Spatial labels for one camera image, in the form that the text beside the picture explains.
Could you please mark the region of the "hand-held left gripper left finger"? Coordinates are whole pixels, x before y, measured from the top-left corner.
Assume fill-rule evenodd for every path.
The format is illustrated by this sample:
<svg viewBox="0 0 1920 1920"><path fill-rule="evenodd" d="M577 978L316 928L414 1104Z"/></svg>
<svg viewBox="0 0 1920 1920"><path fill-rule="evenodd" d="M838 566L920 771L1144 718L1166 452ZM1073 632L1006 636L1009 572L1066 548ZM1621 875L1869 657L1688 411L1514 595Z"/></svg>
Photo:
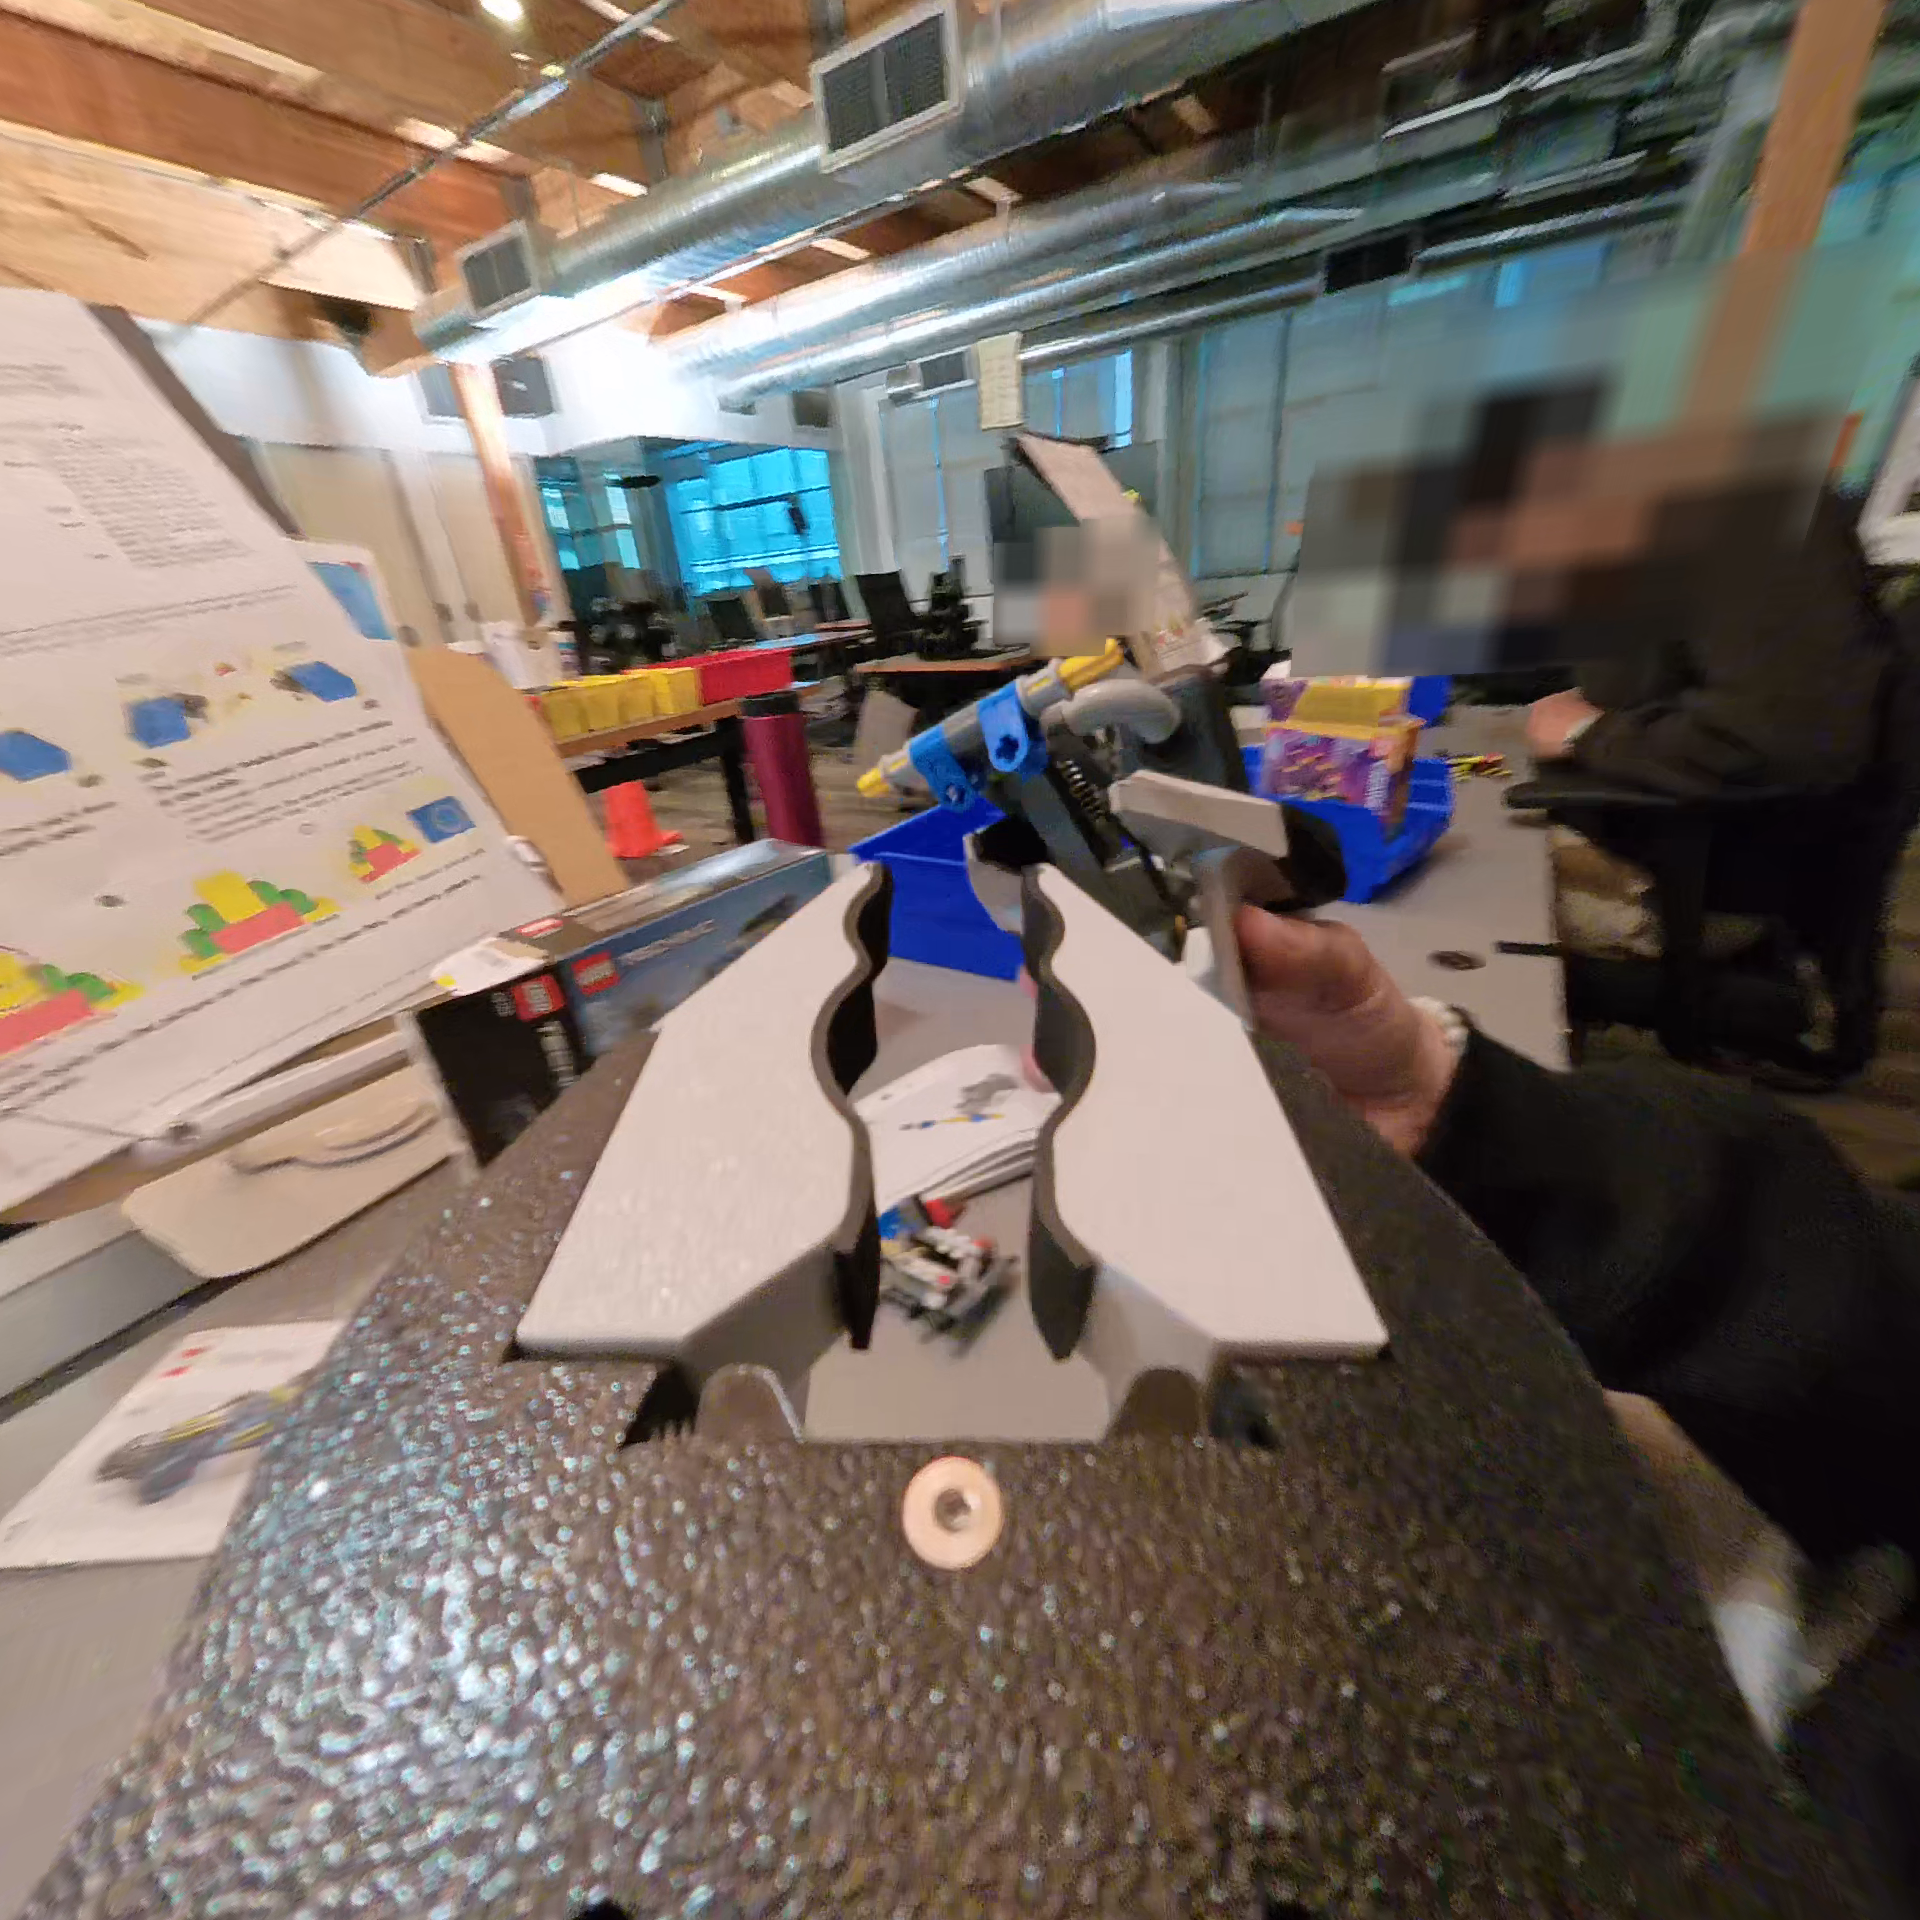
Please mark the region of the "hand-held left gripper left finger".
<svg viewBox="0 0 1920 1920"><path fill-rule="evenodd" d="M877 1052L890 898L884 868L852 866L658 1025L519 1355L662 1364L698 1405L753 1379L804 1427L813 1364L866 1346L877 1309L850 1091Z"/></svg>

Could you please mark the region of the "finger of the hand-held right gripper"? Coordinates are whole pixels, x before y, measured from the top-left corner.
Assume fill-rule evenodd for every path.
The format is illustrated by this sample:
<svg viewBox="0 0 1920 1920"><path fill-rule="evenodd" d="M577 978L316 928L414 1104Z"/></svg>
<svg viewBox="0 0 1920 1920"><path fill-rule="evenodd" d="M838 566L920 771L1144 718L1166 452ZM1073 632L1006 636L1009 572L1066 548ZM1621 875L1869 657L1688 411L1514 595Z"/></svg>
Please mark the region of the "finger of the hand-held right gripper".
<svg viewBox="0 0 1920 1920"><path fill-rule="evenodd" d="M1288 857L1279 804L1220 785L1133 771L1113 782L1113 818L1162 862L1220 851Z"/></svg>

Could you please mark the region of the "blue grey lego assembly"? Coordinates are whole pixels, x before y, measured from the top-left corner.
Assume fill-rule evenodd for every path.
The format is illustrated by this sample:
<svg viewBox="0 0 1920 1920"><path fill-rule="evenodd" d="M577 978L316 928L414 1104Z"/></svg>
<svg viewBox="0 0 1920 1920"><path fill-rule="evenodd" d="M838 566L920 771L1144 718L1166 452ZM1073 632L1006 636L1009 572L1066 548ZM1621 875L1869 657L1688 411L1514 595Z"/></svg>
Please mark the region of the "blue grey lego assembly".
<svg viewBox="0 0 1920 1920"><path fill-rule="evenodd" d="M1141 678L1111 640L1095 657L1048 661L984 691L882 754L856 788L948 809L990 801L1000 821L967 840L967 875L1006 931L1022 933L1023 875L1052 866L1178 957L1183 885L1113 818L1113 782L1133 771L1204 771L1194 692L1194 682Z"/></svg>

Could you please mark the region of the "black lego box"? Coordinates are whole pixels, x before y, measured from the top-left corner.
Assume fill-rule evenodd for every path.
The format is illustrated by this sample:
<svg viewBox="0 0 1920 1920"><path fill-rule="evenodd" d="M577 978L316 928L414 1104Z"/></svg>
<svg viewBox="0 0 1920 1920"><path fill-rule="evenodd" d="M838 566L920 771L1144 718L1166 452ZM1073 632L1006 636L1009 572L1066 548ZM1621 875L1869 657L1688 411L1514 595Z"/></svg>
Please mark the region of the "black lego box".
<svg viewBox="0 0 1920 1920"><path fill-rule="evenodd" d="M584 1073L650 1030L831 881L820 848L757 841L528 922L440 964L414 1012L469 1164L502 1155Z"/></svg>

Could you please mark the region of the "small grey lego car build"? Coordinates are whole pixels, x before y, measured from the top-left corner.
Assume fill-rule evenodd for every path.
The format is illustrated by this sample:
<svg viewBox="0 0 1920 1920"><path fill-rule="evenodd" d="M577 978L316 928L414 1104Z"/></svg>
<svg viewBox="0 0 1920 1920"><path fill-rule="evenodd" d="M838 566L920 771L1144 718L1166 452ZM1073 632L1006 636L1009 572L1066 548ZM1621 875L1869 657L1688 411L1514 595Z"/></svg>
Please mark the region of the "small grey lego car build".
<svg viewBox="0 0 1920 1920"><path fill-rule="evenodd" d="M924 1340L969 1352L1014 1293L1014 1262L946 1203L916 1196L877 1212L877 1304Z"/></svg>

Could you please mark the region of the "person's right hand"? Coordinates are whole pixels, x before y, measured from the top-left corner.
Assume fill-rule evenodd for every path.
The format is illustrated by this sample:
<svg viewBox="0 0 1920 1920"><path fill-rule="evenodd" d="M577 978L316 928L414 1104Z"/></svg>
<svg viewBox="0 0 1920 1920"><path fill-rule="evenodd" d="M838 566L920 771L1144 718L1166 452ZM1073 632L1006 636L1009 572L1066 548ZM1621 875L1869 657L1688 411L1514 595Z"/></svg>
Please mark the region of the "person's right hand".
<svg viewBox="0 0 1920 1920"><path fill-rule="evenodd" d="M1294 1048L1334 1097L1415 1158L1446 1104L1470 1042L1465 1019L1406 997L1352 928L1238 914L1254 1029Z"/></svg>

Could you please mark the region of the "open white instruction booklet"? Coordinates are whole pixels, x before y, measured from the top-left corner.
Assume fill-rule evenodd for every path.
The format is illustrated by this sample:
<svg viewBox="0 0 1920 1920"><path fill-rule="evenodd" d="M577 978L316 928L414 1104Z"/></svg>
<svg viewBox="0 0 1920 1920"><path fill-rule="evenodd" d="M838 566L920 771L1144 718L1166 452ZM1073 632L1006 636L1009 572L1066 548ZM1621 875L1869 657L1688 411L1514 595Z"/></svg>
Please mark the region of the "open white instruction booklet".
<svg viewBox="0 0 1920 1920"><path fill-rule="evenodd" d="M1006 1044L946 1052L861 1094L874 1209L957 1205L1028 1174L1057 1094Z"/></svg>

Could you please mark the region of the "empty blue plastic bin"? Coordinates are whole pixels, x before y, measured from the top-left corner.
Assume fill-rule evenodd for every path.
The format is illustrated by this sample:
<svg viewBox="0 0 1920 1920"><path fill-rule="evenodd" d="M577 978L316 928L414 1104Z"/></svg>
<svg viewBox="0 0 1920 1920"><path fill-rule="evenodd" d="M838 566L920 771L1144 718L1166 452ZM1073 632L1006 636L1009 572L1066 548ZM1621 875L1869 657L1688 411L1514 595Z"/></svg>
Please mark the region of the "empty blue plastic bin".
<svg viewBox="0 0 1920 1920"><path fill-rule="evenodd" d="M990 801L967 809L926 806L852 843L850 856L893 878L890 955L908 962L1012 980L1022 972L1018 931L1006 931L976 898L967 840L1000 821Z"/></svg>

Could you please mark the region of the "maroon bottle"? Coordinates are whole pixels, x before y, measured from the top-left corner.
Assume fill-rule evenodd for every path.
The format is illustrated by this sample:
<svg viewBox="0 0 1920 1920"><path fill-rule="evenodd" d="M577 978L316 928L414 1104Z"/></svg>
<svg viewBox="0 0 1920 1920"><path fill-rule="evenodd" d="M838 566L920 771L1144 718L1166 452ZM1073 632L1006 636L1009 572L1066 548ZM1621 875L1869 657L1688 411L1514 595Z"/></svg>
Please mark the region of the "maroon bottle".
<svg viewBox="0 0 1920 1920"><path fill-rule="evenodd" d="M799 696L778 689L748 698L740 705L740 729L767 836L797 848L826 848Z"/></svg>

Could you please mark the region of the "beige board stand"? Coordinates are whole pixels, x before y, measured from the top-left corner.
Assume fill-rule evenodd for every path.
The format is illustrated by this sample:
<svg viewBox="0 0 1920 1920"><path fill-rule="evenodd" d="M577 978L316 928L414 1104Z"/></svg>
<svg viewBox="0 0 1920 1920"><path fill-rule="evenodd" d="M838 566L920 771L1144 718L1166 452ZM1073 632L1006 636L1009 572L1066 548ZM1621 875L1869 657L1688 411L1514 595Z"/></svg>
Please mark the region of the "beige board stand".
<svg viewBox="0 0 1920 1920"><path fill-rule="evenodd" d="M414 1066L221 1144L132 1188L124 1220L198 1281L239 1281L320 1242L462 1149Z"/></svg>

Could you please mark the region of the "brown cardboard sheet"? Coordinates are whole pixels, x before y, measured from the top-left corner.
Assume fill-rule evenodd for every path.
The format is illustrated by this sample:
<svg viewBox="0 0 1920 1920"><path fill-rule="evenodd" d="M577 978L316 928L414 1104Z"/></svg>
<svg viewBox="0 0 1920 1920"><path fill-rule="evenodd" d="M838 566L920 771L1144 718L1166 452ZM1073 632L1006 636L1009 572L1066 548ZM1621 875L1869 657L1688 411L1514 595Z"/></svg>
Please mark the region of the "brown cardboard sheet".
<svg viewBox="0 0 1920 1920"><path fill-rule="evenodd" d="M508 835L534 851L566 905L629 889L584 792L542 718L497 669L448 646L404 652L425 712L479 785Z"/></svg>

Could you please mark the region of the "row of yellow bins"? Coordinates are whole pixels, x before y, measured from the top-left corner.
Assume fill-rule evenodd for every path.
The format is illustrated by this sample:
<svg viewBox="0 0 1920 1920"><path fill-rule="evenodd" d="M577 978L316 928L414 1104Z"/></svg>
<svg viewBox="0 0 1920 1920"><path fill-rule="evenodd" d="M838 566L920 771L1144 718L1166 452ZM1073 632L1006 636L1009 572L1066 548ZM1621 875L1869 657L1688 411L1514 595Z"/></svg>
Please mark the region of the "row of yellow bins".
<svg viewBox="0 0 1920 1920"><path fill-rule="evenodd" d="M557 742L686 718L703 707L693 666L645 666L565 678L521 696Z"/></svg>

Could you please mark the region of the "red plastic bin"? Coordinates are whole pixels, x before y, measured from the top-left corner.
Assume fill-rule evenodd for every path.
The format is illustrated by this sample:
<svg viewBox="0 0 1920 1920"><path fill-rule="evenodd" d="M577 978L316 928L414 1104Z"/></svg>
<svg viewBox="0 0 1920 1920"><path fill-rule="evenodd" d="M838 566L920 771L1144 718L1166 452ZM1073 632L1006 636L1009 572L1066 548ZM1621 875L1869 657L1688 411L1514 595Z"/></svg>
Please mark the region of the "red plastic bin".
<svg viewBox="0 0 1920 1920"><path fill-rule="evenodd" d="M674 661L662 672L682 712L742 705L760 696L791 691L796 682L793 646L772 640Z"/></svg>

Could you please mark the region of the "booklet with car picture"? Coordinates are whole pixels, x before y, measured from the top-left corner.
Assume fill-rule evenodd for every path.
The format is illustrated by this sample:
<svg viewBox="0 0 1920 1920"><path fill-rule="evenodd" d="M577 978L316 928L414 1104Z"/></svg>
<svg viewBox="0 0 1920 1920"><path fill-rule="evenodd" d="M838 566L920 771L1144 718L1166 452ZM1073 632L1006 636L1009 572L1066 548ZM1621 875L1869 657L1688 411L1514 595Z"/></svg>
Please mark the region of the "booklet with car picture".
<svg viewBox="0 0 1920 1920"><path fill-rule="evenodd" d="M109 1405L1 1523L1 1571L201 1562L345 1331L341 1318L206 1328Z"/></svg>

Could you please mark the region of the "silver air duct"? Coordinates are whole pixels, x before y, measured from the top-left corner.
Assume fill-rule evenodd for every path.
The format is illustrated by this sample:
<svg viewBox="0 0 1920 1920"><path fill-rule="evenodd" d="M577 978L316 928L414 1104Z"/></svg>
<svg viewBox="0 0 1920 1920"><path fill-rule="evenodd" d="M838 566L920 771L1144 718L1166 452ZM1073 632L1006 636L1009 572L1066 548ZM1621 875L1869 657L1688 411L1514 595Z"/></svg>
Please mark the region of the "silver air duct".
<svg viewBox="0 0 1920 1920"><path fill-rule="evenodd" d="M766 250L866 225L1008 153L1167 93L1354 12L1354 3L957 5L959 115L841 174L807 107L556 236L508 225L460 254L462 289L414 313L421 348L487 363L706 281Z"/></svg>

